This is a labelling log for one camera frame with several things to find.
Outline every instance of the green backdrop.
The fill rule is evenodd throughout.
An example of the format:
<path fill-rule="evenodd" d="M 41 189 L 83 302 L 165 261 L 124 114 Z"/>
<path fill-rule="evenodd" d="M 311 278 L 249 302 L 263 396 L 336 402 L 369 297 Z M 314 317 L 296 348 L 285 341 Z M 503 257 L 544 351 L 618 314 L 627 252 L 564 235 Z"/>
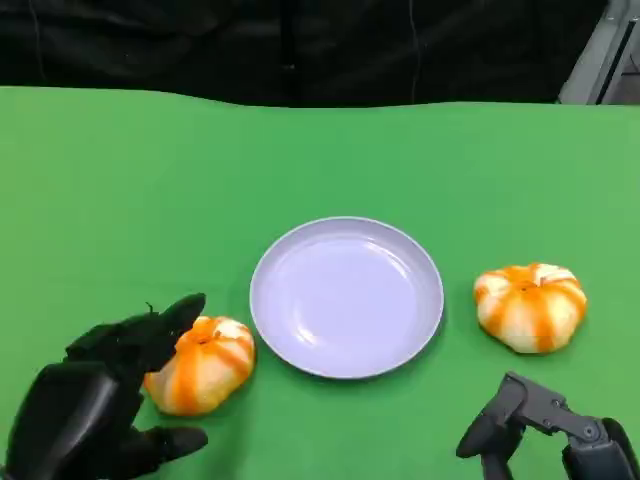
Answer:
<path fill-rule="evenodd" d="M 154 478 L 479 479 L 454 449 L 505 371 L 640 445 L 640 113 L 449 104 L 270 110 L 174 95 L 0 89 L 0 448 L 33 377 L 98 322 L 203 291 L 251 323 L 249 281 L 288 229 L 331 215 L 405 230 L 438 265 L 441 335 L 365 382 L 297 372 L 258 344 L 253 380 L 183 423 L 210 445 Z M 565 350 L 517 356 L 477 327 L 471 287 L 532 261 L 590 300 Z M 146 402 L 137 424 L 180 423 Z M 530 432 L 518 480 L 564 478 L 563 438 Z"/>

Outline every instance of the pumpkin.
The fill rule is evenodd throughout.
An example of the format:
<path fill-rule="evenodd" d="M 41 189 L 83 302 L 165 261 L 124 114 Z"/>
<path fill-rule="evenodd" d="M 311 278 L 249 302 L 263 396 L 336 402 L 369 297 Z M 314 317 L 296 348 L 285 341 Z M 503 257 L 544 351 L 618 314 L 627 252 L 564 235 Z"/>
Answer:
<path fill-rule="evenodd" d="M 249 329 L 227 317 L 196 319 L 176 343 L 174 357 L 144 386 L 157 407 L 172 415 L 200 415 L 220 405 L 253 371 Z"/>
<path fill-rule="evenodd" d="M 544 263 L 487 272 L 475 282 L 478 321 L 519 353 L 548 353 L 569 343 L 587 297 L 566 268 Z"/>

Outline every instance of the metal frame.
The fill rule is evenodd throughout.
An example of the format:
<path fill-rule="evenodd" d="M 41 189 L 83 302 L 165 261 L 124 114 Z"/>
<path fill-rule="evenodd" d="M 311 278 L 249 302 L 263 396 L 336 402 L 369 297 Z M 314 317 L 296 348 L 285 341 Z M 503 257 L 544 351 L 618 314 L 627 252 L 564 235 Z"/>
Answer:
<path fill-rule="evenodd" d="M 612 0 L 560 92 L 561 103 L 611 102 L 640 40 L 640 0 Z"/>

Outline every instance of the plate rim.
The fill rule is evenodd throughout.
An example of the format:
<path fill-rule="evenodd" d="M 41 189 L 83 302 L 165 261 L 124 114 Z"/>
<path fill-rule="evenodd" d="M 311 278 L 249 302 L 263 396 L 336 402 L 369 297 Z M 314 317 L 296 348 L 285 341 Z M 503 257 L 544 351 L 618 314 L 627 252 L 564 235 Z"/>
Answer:
<path fill-rule="evenodd" d="M 420 342 L 419 347 L 417 349 L 415 349 L 415 351 L 411 351 L 410 354 L 404 358 L 403 360 L 400 360 L 398 362 L 395 362 L 394 364 L 390 365 L 389 367 L 386 367 L 380 371 L 371 373 L 371 374 L 367 374 L 367 375 L 330 375 L 327 374 L 326 372 L 323 373 L 321 371 L 317 371 L 313 368 L 306 368 L 306 367 L 301 367 L 299 365 L 296 365 L 295 363 L 293 363 L 291 360 L 289 360 L 285 355 L 282 354 L 281 351 L 279 351 L 277 348 L 275 348 L 267 339 L 267 337 L 264 335 L 262 329 L 260 328 L 259 322 L 256 320 L 256 315 L 255 315 L 255 307 L 254 307 L 254 299 L 255 299 L 255 285 L 256 285 L 256 278 L 258 277 L 258 275 L 260 274 L 261 270 L 264 268 L 263 265 L 266 262 L 266 259 L 270 256 L 271 252 L 273 250 L 275 250 L 275 248 L 281 243 L 284 242 L 288 237 L 293 236 L 295 233 L 297 233 L 300 230 L 303 230 L 305 228 L 308 228 L 312 225 L 318 224 L 318 223 L 326 223 L 326 222 L 332 222 L 332 221 L 342 221 L 342 220 L 350 220 L 350 221 L 358 221 L 358 222 L 364 222 L 364 223 L 371 223 L 371 224 L 375 224 L 384 228 L 388 228 L 390 230 L 392 230 L 394 233 L 399 234 L 400 236 L 406 238 L 407 240 L 409 240 L 409 242 L 413 243 L 414 246 L 416 246 L 418 248 L 418 250 L 421 252 L 422 255 L 424 255 L 426 257 L 426 259 L 428 260 L 429 264 L 431 264 L 433 270 L 436 273 L 436 277 L 438 279 L 438 293 L 440 296 L 440 307 L 439 307 L 439 311 L 438 311 L 438 319 L 437 322 L 435 323 L 435 327 L 433 329 L 433 331 L 425 337 L 424 341 Z M 440 275 L 440 271 L 438 270 L 438 267 L 436 266 L 435 262 L 433 261 L 433 259 L 431 258 L 431 255 L 429 255 L 429 252 L 427 252 L 427 250 L 420 245 L 420 243 L 418 243 L 413 237 L 411 237 L 409 234 L 403 232 L 402 230 L 400 230 L 399 228 L 394 227 L 393 225 L 389 225 L 388 223 L 385 222 L 381 222 L 379 220 L 375 220 L 373 218 L 367 218 L 367 217 L 358 217 L 358 216 L 349 216 L 349 215 L 342 215 L 342 216 L 333 216 L 333 217 L 323 217 L 323 218 L 318 218 L 315 220 L 310 220 L 308 222 L 302 223 L 300 225 L 298 225 L 297 227 L 292 228 L 291 230 L 288 230 L 287 232 L 285 232 L 284 234 L 282 234 L 280 237 L 278 237 L 275 241 L 273 241 L 271 243 L 271 245 L 269 246 L 269 248 L 267 248 L 267 250 L 265 250 L 265 252 L 262 254 L 262 257 L 260 257 L 260 260 L 258 261 L 258 263 L 256 264 L 255 269 L 253 270 L 253 274 L 251 275 L 251 284 L 249 285 L 249 310 L 251 313 L 251 319 L 253 321 L 253 324 L 256 327 L 256 330 L 258 331 L 258 334 L 260 335 L 260 338 L 262 339 L 262 341 L 264 341 L 264 343 L 271 349 L 271 351 L 273 353 L 276 354 L 276 356 L 278 356 L 281 360 L 283 360 L 284 362 L 286 362 L 287 364 L 291 365 L 292 367 L 318 376 L 318 377 L 323 377 L 323 378 L 331 378 L 331 379 L 336 379 L 336 380 L 357 380 L 357 379 L 365 379 L 365 378 L 373 378 L 373 377 L 378 377 L 380 375 L 384 375 L 386 373 L 392 372 L 398 368 L 400 368 L 401 366 L 411 362 L 415 357 L 417 357 L 420 352 L 422 352 L 425 347 L 429 344 L 429 342 L 433 339 L 433 337 L 437 334 L 438 330 L 440 329 L 440 325 L 442 323 L 442 316 L 444 314 L 444 285 L 442 283 L 442 276 Z"/>

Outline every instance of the robotic finger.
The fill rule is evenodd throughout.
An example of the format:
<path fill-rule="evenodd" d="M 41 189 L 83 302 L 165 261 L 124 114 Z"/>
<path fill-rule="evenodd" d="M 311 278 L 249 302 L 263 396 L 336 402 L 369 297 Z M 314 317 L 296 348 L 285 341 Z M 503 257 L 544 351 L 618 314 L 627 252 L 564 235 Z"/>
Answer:
<path fill-rule="evenodd" d="M 507 462 L 526 427 L 567 435 L 562 458 L 571 480 L 640 480 L 631 442 L 618 422 L 575 414 L 562 395 L 515 373 L 505 375 L 496 396 L 462 437 L 456 455 L 480 455 L 485 480 L 511 480 Z"/>
<path fill-rule="evenodd" d="M 206 445 L 196 428 L 132 427 L 144 375 L 171 359 L 205 300 L 190 295 L 163 313 L 99 325 L 74 341 L 66 358 L 46 366 L 29 389 L 9 437 L 3 478 L 125 480 Z"/>

